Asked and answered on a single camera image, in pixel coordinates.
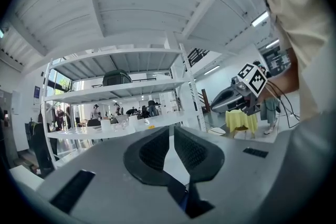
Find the wire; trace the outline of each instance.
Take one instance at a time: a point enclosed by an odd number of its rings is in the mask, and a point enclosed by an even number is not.
[[[275,97],[275,98],[277,98],[270,90],[269,90],[269,88],[268,87],[266,87],[266,89]],[[299,124],[299,122],[297,123],[297,124],[295,124],[294,126],[290,126],[289,125],[289,119],[288,119],[288,114],[287,114],[287,110],[291,113],[291,114],[293,114],[294,115],[294,113],[293,113],[293,107],[292,107],[292,105],[290,105],[290,107],[292,108],[292,111],[290,111],[288,108],[286,108],[285,107],[285,105],[284,105],[284,103],[283,103],[283,101],[282,101],[282,99],[281,98],[277,98],[280,102],[281,102],[281,104],[282,104],[282,106],[284,107],[284,109],[285,109],[285,113],[286,113],[286,118],[287,118],[287,124],[288,124],[288,128],[293,128],[293,127],[295,127],[296,125],[298,125]]]
[[[294,114],[294,110],[293,110],[292,104],[291,104],[291,102],[289,101],[289,99],[287,98],[287,96],[284,94],[284,92],[283,92],[277,85],[275,85],[273,82],[271,82],[271,81],[269,81],[269,80],[268,80],[268,82],[271,83],[271,84],[273,84],[275,87],[277,87],[278,90],[282,93],[282,95],[285,96],[285,98],[287,99],[287,101],[288,101],[288,103],[289,103],[289,105],[290,105],[290,108],[292,109],[291,114],[293,114],[293,115],[295,116],[295,118],[299,121],[298,118],[300,118],[300,116],[297,116],[296,114]]]

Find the white wall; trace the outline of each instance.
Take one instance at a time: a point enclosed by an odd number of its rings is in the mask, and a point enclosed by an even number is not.
[[[0,60],[0,90],[12,93],[21,80],[21,73]]]
[[[32,121],[37,122],[40,113],[40,104],[42,96],[42,85],[44,77],[41,73],[46,71],[46,66],[40,67],[32,73],[25,76],[20,76],[17,87],[14,89],[20,95],[18,102],[18,115],[12,115],[13,119],[13,133],[16,149],[18,151],[26,150],[29,148],[25,123]],[[40,87],[39,103],[34,104],[34,89],[35,86]]]
[[[259,60],[262,65],[267,66],[258,49],[254,44],[251,44],[241,50],[238,56],[224,60],[224,62],[220,64],[220,68],[208,75],[197,78],[197,91],[201,92],[202,89],[205,89],[209,103],[211,104],[220,91],[230,86],[231,78],[238,74],[244,67],[244,64],[247,62],[252,63],[254,60]]]

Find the ceiling light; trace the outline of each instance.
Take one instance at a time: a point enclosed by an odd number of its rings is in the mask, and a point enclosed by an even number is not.
[[[263,14],[261,14],[258,18],[256,18],[253,22],[252,25],[254,27],[256,27],[258,24],[260,24],[263,20],[265,20],[266,18],[268,18],[268,12],[264,12]]]
[[[210,72],[214,71],[214,70],[217,69],[218,67],[219,67],[219,66],[216,66],[216,67],[214,67],[213,69],[209,70],[208,72],[205,72],[204,75],[209,74]]]
[[[275,45],[275,44],[277,44],[277,43],[279,43],[279,39],[273,41],[271,44],[268,44],[268,45],[266,46],[266,49],[272,47],[273,45]]]

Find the staircase railing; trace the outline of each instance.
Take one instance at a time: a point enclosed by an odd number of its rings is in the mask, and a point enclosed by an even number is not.
[[[190,91],[191,91],[191,95],[193,97],[193,101],[195,102],[195,95],[194,95],[193,89],[190,88]],[[207,112],[210,112],[210,104],[209,104],[209,101],[208,101],[205,89],[202,89],[202,93],[198,92],[197,94],[198,94],[198,98],[199,98],[199,100],[201,102],[201,106],[204,106],[205,110]]]

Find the table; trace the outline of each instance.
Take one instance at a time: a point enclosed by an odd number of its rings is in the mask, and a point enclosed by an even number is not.
[[[246,131],[240,129],[240,127],[244,126],[250,129],[252,137],[255,138],[255,132],[258,129],[258,121],[256,114],[248,116],[241,110],[226,111],[225,121],[227,127],[230,128],[230,133],[233,131]]]

